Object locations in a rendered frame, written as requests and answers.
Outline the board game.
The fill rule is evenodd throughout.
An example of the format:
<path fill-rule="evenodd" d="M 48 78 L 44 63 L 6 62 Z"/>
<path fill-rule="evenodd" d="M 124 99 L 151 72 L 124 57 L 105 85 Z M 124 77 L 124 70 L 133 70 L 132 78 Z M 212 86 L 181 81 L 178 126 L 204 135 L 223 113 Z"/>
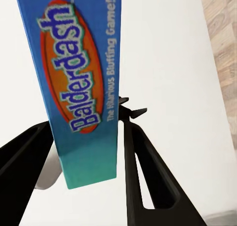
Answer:
<path fill-rule="evenodd" d="M 117 177 L 122 0 L 17 0 L 67 189 Z"/>

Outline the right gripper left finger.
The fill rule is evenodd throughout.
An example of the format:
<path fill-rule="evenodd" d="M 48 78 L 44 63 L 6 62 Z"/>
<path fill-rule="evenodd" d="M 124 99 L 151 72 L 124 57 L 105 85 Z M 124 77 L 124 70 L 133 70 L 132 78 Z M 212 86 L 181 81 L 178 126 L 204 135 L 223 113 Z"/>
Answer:
<path fill-rule="evenodd" d="M 19 226 L 53 144 L 46 121 L 0 147 L 0 226 Z"/>

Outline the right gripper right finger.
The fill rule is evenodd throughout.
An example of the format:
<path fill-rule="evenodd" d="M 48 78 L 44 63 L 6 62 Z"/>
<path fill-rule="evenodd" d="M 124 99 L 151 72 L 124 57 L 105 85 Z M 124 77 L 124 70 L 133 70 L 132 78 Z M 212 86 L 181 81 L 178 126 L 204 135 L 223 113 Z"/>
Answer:
<path fill-rule="evenodd" d="M 127 226 L 207 226 L 143 129 L 124 121 Z M 155 209 L 143 206 L 137 154 Z"/>

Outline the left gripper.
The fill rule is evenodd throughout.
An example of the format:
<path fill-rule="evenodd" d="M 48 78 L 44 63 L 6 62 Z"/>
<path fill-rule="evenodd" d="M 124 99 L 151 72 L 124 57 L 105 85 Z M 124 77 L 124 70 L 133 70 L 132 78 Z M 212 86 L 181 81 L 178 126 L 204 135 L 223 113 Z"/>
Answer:
<path fill-rule="evenodd" d="M 118 119 L 121 121 L 128 120 L 130 121 L 130 118 L 136 118 L 142 114 L 144 114 L 147 111 L 147 108 L 145 109 L 138 109 L 138 110 L 131 110 L 122 104 L 129 101 L 129 97 L 119 97 L 119 107 L 118 107 L 118 113 L 119 117 Z"/>

